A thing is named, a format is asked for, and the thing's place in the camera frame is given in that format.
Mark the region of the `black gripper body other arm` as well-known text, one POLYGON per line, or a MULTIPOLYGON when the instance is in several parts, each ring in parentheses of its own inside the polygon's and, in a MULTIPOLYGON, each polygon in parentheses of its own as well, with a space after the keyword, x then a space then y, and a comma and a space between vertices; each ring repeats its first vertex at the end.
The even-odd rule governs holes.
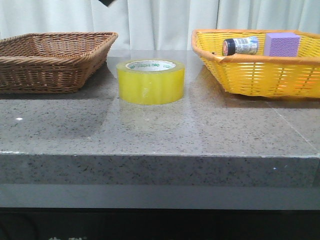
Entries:
POLYGON ((109 7, 115 0, 98 0, 104 6, 109 7))

